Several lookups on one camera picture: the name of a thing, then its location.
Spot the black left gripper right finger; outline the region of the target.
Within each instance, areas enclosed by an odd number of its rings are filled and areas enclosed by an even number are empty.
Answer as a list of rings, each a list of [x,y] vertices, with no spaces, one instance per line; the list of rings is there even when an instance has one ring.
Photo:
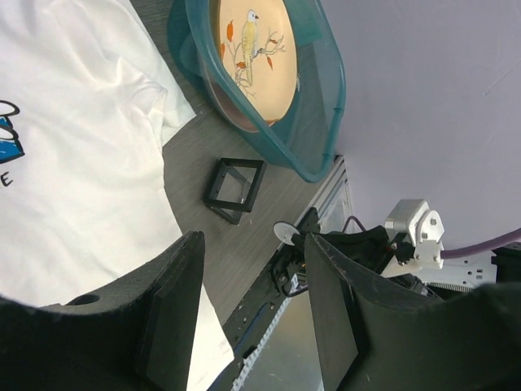
[[[305,240],[309,300],[327,390],[517,390],[520,286],[447,301],[411,292]]]

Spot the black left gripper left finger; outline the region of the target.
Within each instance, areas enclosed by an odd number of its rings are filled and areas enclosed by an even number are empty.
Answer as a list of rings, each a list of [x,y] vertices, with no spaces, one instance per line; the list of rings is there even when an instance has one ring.
[[[1,300],[4,390],[184,390],[204,274],[204,235],[66,305]]]

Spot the white t-shirt flower print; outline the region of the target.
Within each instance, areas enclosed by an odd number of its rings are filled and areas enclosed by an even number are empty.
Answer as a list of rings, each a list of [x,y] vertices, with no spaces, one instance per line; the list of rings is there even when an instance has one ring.
[[[2,2],[1,300],[66,305],[187,234],[163,148],[194,115],[130,2]],[[202,282],[184,390],[233,358]]]

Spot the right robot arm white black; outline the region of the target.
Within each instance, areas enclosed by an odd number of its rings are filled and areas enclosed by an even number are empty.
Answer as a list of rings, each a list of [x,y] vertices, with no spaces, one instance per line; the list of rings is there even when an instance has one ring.
[[[446,249],[442,243],[444,225],[440,214],[426,200],[400,200],[382,226],[365,228],[350,216],[344,225],[355,222],[356,233],[345,229],[319,232],[348,259],[403,288],[429,297],[448,300],[487,283],[520,281],[520,229],[462,248]],[[462,259],[467,278],[460,283],[424,279],[420,273],[445,268],[446,261]]]

